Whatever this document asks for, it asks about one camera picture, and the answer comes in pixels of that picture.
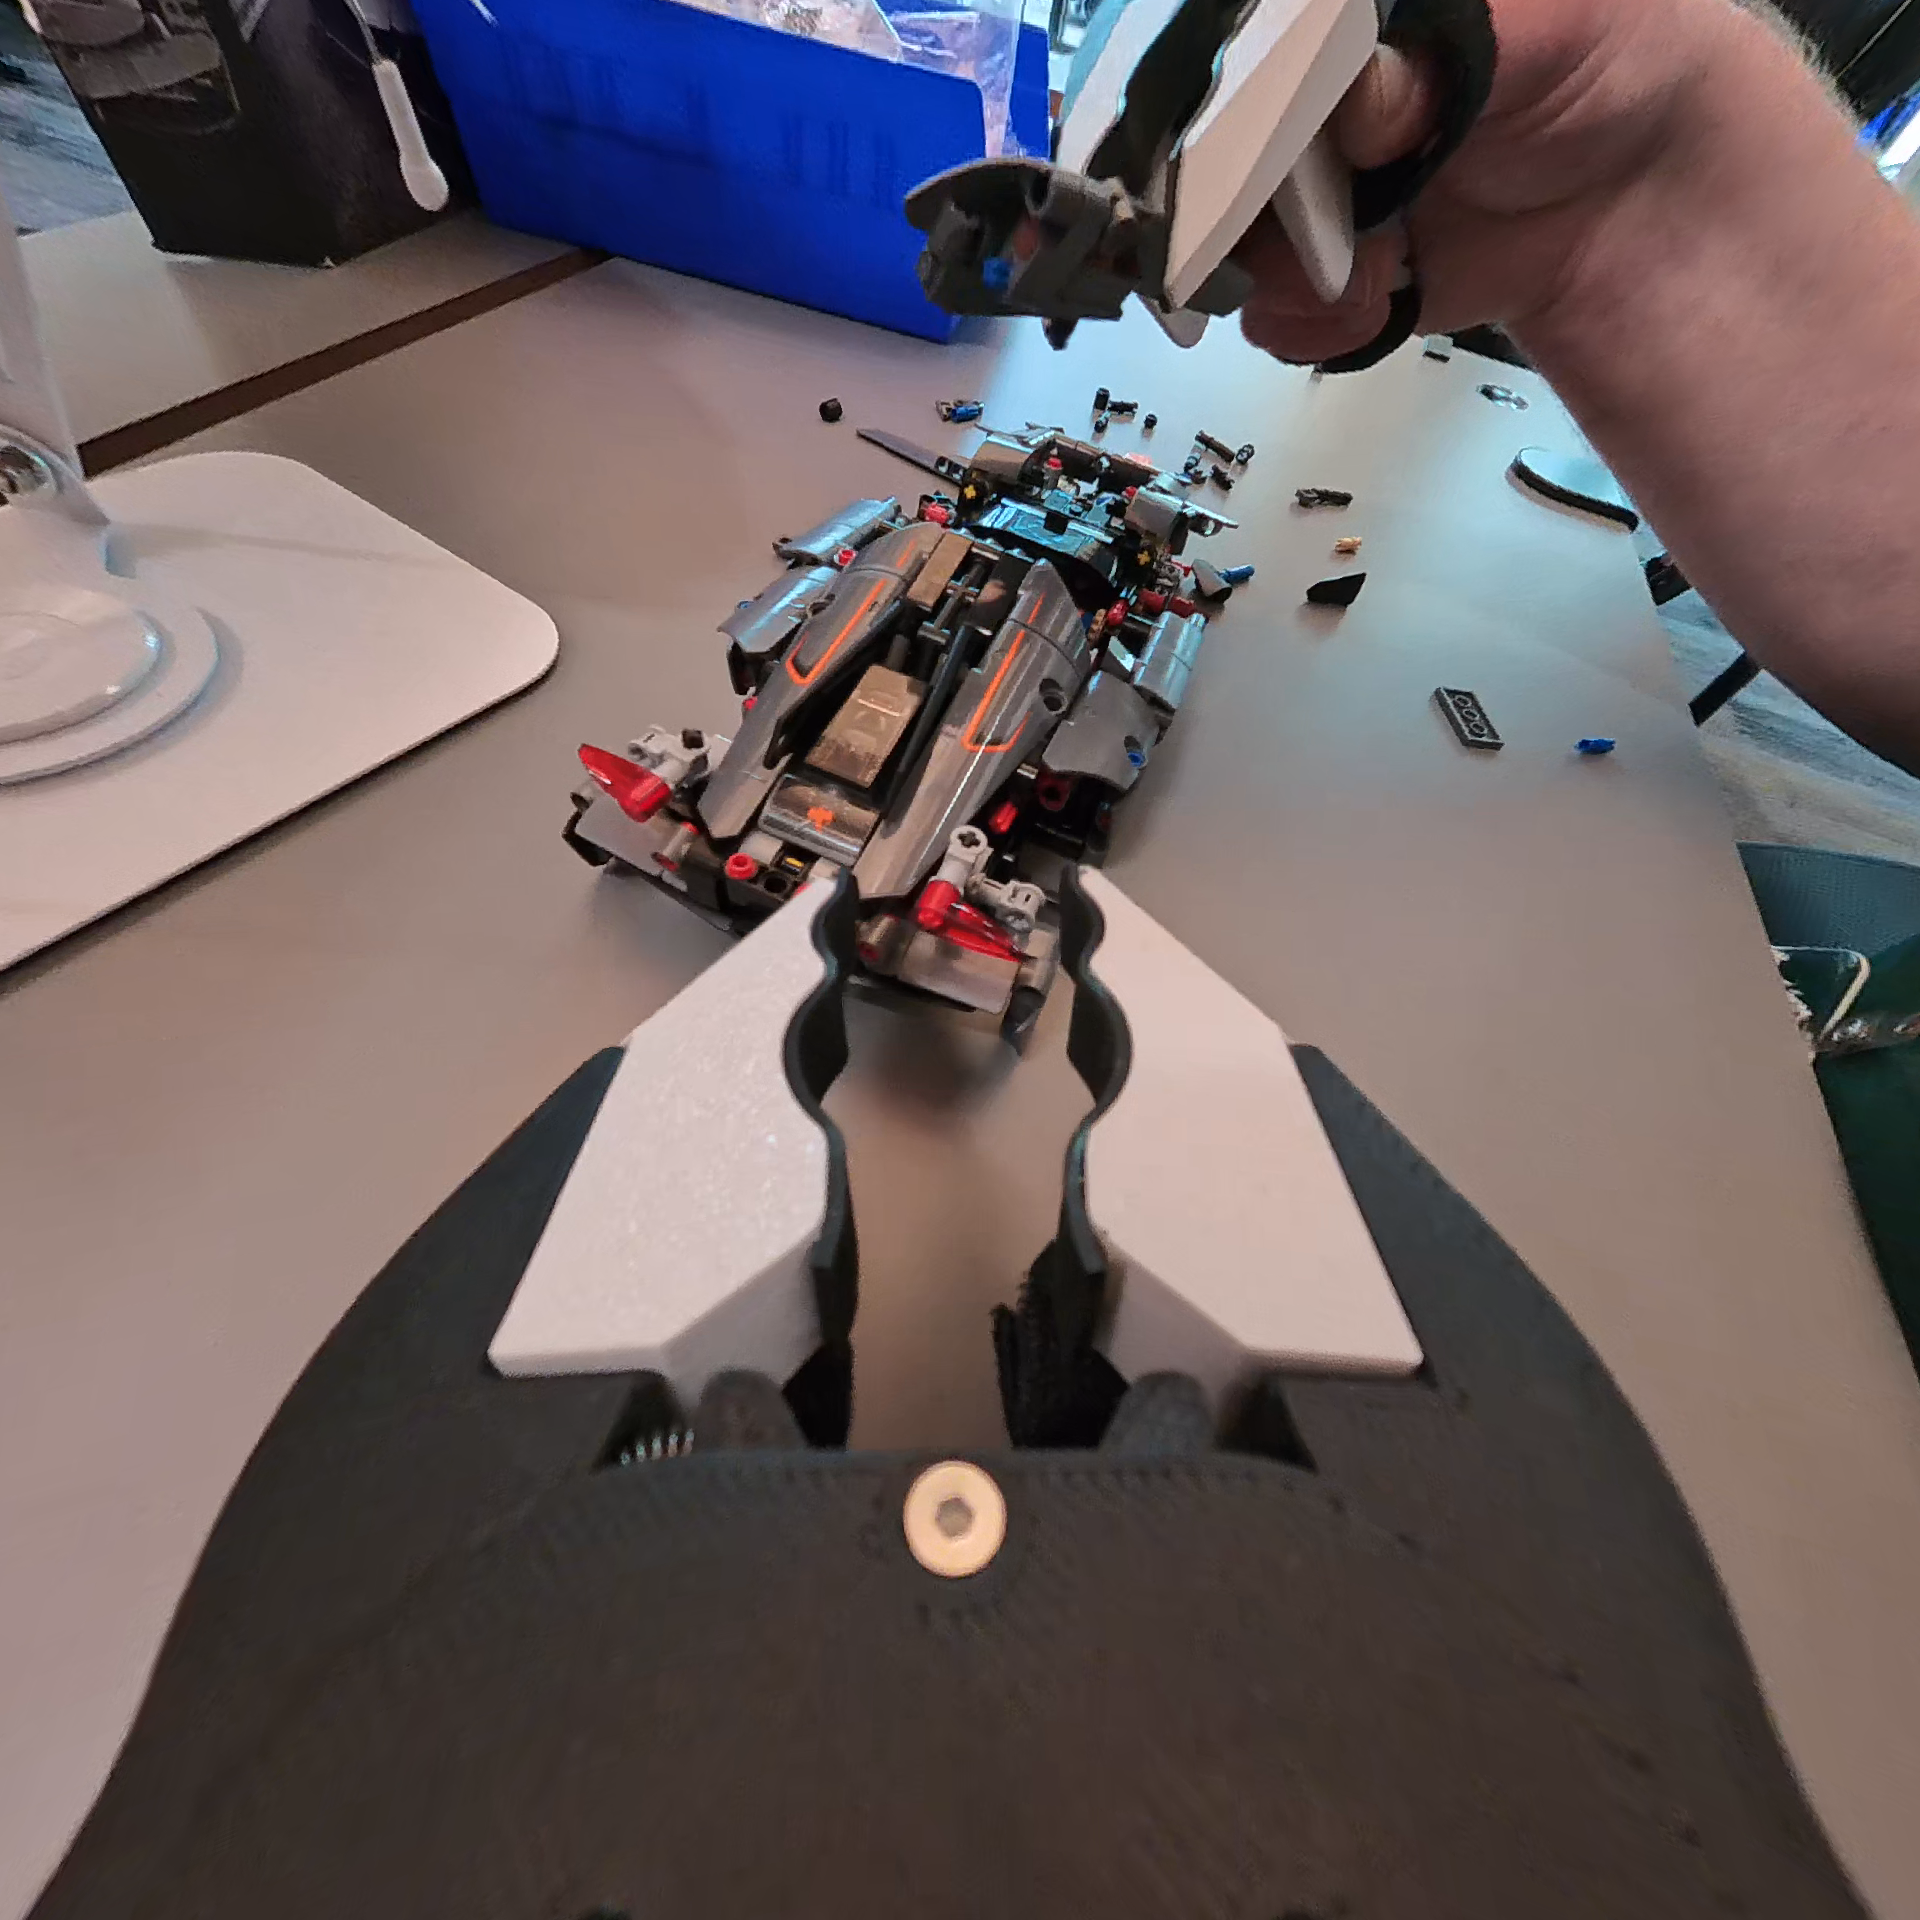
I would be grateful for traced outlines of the white book stand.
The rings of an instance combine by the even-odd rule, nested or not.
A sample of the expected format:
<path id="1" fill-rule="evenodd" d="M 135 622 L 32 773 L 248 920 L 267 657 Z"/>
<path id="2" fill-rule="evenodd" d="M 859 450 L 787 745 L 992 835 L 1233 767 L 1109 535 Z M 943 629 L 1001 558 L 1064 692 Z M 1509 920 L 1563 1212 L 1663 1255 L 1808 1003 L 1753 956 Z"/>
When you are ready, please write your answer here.
<path id="1" fill-rule="evenodd" d="M 3 209 L 3 969 L 539 683 L 555 622 L 277 452 L 94 479 Z"/>

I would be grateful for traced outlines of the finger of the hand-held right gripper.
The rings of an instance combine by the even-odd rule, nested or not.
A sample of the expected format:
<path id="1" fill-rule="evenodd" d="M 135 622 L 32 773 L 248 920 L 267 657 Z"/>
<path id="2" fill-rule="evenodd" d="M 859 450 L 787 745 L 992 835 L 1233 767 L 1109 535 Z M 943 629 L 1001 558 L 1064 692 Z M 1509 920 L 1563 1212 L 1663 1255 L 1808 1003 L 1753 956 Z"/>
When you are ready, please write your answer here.
<path id="1" fill-rule="evenodd" d="M 1056 165 L 1148 180 L 1204 102 L 1243 4 L 1100 4 L 1069 60 Z"/>
<path id="2" fill-rule="evenodd" d="M 1329 121 L 1377 45 L 1375 4 L 1256 4 L 1211 60 L 1172 147 L 1165 306 L 1197 310 L 1204 282 L 1273 212 L 1319 302 L 1358 257 L 1352 170 Z"/>

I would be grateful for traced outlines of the grey lego wing assembly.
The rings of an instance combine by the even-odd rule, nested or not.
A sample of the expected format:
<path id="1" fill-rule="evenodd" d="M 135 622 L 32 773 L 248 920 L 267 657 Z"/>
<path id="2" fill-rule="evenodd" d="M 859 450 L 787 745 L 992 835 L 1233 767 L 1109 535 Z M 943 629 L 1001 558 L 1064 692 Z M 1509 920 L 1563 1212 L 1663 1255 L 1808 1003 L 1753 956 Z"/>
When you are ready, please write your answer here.
<path id="1" fill-rule="evenodd" d="M 1001 157 L 927 178 L 904 198 L 920 234 L 919 282 L 957 319 L 1034 319 L 1052 346 L 1082 321 L 1120 321 L 1141 302 L 1176 346 L 1233 314 L 1256 281 L 1218 263 L 1191 298 L 1172 293 L 1172 224 L 1120 180 Z"/>

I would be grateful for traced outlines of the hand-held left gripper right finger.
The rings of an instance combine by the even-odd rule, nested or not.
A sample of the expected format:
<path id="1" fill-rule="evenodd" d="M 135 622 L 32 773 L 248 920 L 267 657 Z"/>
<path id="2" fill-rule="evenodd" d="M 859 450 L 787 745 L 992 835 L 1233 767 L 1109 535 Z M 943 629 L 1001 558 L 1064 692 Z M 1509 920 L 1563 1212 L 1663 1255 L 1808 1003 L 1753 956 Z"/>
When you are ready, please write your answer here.
<path id="1" fill-rule="evenodd" d="M 1217 1421 L 1273 1377 L 1406 1380 L 1423 1346 L 1287 1031 L 1102 870 L 1064 882 L 1069 1312 L 1122 1386 Z"/>

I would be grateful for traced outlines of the clear plastic bags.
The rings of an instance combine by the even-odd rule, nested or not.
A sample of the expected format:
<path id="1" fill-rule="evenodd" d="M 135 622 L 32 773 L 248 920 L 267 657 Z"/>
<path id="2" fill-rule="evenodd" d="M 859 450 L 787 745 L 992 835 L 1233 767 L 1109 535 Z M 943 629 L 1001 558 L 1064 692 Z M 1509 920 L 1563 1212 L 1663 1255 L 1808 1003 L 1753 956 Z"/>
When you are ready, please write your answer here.
<path id="1" fill-rule="evenodd" d="M 697 10 L 829 43 L 875 60 L 970 80 L 980 98 L 1015 93 L 1025 4 L 696 4 Z"/>

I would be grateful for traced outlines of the person's right forearm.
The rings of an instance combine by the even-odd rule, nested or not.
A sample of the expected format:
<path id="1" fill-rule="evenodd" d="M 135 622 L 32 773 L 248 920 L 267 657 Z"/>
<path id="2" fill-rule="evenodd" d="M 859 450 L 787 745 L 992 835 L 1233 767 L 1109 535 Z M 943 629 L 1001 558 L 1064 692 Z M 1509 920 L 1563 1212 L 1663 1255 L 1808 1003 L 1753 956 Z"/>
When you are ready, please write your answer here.
<path id="1" fill-rule="evenodd" d="M 1517 339 L 1743 648 L 1916 773 L 1916 212 L 1749 4 L 1657 4 L 1643 164 Z"/>

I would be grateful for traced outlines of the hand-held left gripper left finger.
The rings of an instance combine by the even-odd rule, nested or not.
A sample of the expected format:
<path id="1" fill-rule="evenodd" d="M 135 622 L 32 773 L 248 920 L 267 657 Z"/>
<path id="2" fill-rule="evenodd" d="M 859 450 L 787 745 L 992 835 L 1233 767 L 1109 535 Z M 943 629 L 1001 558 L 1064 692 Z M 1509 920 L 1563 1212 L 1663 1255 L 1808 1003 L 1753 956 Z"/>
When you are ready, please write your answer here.
<path id="1" fill-rule="evenodd" d="M 846 1444 L 859 1227 L 826 1092 L 853 930 L 853 882 L 814 877 L 626 1035 L 492 1371 L 655 1373 L 683 1407 L 760 1373 L 812 1444 Z"/>

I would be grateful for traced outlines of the dark mesh chair seat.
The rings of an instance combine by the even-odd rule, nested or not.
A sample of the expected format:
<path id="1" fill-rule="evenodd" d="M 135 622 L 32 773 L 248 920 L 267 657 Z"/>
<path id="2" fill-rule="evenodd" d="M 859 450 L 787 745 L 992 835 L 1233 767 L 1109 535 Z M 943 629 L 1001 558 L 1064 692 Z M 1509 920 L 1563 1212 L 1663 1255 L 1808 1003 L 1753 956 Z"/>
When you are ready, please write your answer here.
<path id="1" fill-rule="evenodd" d="M 1913 861 L 1739 842 L 1739 865 L 1775 949 L 1878 956 L 1916 937 Z"/>

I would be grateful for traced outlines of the grey lego vehicle model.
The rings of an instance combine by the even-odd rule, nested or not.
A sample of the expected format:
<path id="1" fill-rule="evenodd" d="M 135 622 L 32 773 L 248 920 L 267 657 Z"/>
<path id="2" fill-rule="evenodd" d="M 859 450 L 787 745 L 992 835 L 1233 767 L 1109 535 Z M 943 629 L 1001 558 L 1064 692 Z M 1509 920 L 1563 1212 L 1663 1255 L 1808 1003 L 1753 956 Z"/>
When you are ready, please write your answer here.
<path id="1" fill-rule="evenodd" d="M 1238 522 L 1185 470 L 1037 424 L 931 480 L 781 537 L 718 628 L 734 732 L 581 745 L 565 839 L 734 937 L 846 875 L 859 973 L 992 1015 L 1019 1055 L 1061 887 L 1106 858 L 1207 637 L 1187 546 Z"/>

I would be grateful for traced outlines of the blue plastic bin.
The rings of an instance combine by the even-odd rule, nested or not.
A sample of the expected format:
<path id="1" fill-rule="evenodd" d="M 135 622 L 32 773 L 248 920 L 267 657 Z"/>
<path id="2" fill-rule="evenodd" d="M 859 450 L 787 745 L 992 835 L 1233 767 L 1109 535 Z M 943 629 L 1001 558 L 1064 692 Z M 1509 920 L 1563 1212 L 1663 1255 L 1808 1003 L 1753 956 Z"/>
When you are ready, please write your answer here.
<path id="1" fill-rule="evenodd" d="M 1048 157 L 1048 39 L 1005 98 L 696 4 L 416 4 L 487 215 L 945 345 L 904 198 Z"/>

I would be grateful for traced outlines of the lego set box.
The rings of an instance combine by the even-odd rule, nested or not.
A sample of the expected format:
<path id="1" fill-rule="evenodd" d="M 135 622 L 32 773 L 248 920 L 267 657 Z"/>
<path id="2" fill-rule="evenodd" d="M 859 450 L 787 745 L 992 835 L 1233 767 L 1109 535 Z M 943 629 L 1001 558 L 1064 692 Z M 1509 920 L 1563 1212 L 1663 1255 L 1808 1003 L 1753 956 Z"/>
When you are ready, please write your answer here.
<path id="1" fill-rule="evenodd" d="M 23 4 L 180 257 L 345 264 L 475 203 L 412 4 Z"/>

